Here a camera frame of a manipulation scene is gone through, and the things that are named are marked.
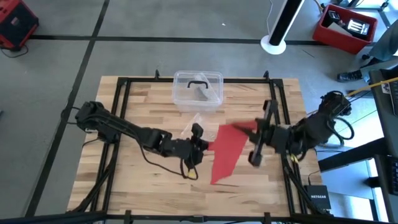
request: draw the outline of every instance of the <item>red fabric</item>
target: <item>red fabric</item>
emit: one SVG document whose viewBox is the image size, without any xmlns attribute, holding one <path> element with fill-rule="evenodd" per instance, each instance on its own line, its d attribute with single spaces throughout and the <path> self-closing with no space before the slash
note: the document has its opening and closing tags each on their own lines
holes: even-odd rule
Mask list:
<svg viewBox="0 0 398 224">
<path fill-rule="evenodd" d="M 215 141 L 209 144 L 209 150 L 215 152 L 210 184 L 215 184 L 220 179 L 232 175 L 243 147 L 248 141 L 249 136 L 233 125 L 257 129 L 255 121 L 220 125 Z"/>
</svg>

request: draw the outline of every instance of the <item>black device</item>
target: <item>black device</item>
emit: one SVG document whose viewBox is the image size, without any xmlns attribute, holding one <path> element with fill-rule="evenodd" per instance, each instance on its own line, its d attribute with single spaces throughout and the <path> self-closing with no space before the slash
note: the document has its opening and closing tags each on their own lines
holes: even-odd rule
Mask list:
<svg viewBox="0 0 398 224">
<path fill-rule="evenodd" d="M 389 156 L 387 158 L 387 170 L 389 176 L 390 194 L 398 195 L 398 158 Z"/>
<path fill-rule="evenodd" d="M 390 86 L 392 112 L 398 116 L 398 81 L 390 82 L 388 84 Z"/>
<path fill-rule="evenodd" d="M 346 30 L 354 37 L 366 40 L 369 34 L 370 24 L 359 21 L 357 19 L 350 19 L 347 22 Z"/>
<path fill-rule="evenodd" d="M 331 209 L 328 188 L 325 185 L 305 185 L 305 190 L 320 209 Z"/>
<path fill-rule="evenodd" d="M 332 23 L 337 23 L 340 21 L 340 16 L 337 12 L 333 10 L 328 10 L 323 19 L 322 26 L 329 27 Z"/>
</svg>

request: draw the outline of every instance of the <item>gray floor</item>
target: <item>gray floor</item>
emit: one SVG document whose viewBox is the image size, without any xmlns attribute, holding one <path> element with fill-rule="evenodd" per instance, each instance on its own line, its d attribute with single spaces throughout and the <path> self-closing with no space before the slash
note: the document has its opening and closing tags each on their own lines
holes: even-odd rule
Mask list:
<svg viewBox="0 0 398 224">
<path fill-rule="evenodd" d="M 91 35 L 103 5 L 103 0 L 25 2 L 39 17 L 36 34 L 42 35 Z M 281 7 L 279 1 L 274 2 L 269 24 Z M 260 0 L 111 0 L 99 35 L 260 39 L 267 34 L 269 6 Z M 370 15 L 379 18 L 378 13 Z M 396 12 L 390 10 L 388 16 L 396 18 L 392 15 Z M 286 39 L 311 40 L 319 17 L 315 3 L 305 1 Z M 379 21 L 376 37 L 385 29 Z M 88 42 L 30 40 L 27 45 L 30 51 L 23 57 L 0 54 L 0 110 L 4 110 L 0 117 L 0 218 L 24 213 Z M 359 57 L 325 46 L 289 45 L 285 53 L 274 56 L 256 44 L 96 42 L 75 105 L 95 99 L 103 75 L 153 76 L 159 69 L 164 76 L 177 70 L 208 70 L 226 77 L 261 77 L 269 70 L 272 78 L 298 78 L 306 110 L 312 111 L 319 97 L 330 90 L 365 86 L 363 82 L 335 82 L 337 73 L 355 70 L 359 64 Z M 348 120 L 359 121 L 374 109 L 372 101 L 358 100 Z M 76 127 L 67 126 L 38 215 L 65 211 L 84 136 Z M 353 204 L 346 202 L 354 199 L 334 193 L 331 198 L 336 215 L 361 218 L 347 212 Z"/>
</svg>

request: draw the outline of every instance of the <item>sneaker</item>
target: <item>sneaker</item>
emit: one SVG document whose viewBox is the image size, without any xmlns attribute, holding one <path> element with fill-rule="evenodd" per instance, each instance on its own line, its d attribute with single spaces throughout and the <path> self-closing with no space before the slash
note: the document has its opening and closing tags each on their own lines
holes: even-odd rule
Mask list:
<svg viewBox="0 0 398 224">
<path fill-rule="evenodd" d="M 362 73 L 359 70 L 355 72 L 343 72 L 337 75 L 338 82 L 352 82 L 360 79 L 362 79 Z"/>
</svg>

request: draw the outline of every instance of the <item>wooden table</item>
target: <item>wooden table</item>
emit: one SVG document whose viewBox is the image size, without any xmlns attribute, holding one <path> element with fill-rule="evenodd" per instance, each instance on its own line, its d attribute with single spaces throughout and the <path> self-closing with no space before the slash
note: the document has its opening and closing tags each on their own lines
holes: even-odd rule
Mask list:
<svg viewBox="0 0 398 224">
<path fill-rule="evenodd" d="M 96 100 L 109 110 L 117 80 L 118 77 L 102 77 L 99 85 Z M 294 124 L 305 116 L 299 81 L 283 81 L 290 119 Z M 179 138 L 195 113 L 180 113 L 171 96 L 172 83 L 133 83 L 125 119 L 138 126 L 165 129 L 173 133 L 174 138 Z M 219 124 L 263 117 L 264 100 L 270 98 L 267 84 L 225 83 L 222 106 L 214 114 L 202 114 L 205 136 L 214 137 L 212 135 Z M 279 113 L 283 118 L 280 103 Z M 86 141 L 95 137 L 96 134 L 88 134 Z M 102 148 L 103 143 L 99 141 L 83 148 L 68 210 L 75 208 L 95 184 Z M 134 215 L 261 217 L 264 212 L 270 212 L 272 217 L 289 217 L 280 156 L 274 154 L 271 147 L 263 149 L 262 166 L 256 169 L 248 163 L 248 154 L 253 148 L 254 145 L 247 142 L 233 175 L 210 185 L 212 152 L 206 152 L 203 162 L 197 166 L 199 179 L 187 180 L 146 163 L 135 140 L 122 136 L 108 213 L 124 214 L 125 210 L 132 210 Z M 177 158 L 163 158 L 149 152 L 146 156 L 152 162 L 179 172 Z M 308 175 L 317 170 L 315 152 L 309 151 L 300 163 L 303 184 L 307 183 Z M 311 181 L 320 184 L 320 174 L 311 175 Z M 299 200 L 293 184 L 292 190 L 295 210 L 299 212 Z"/>
</svg>

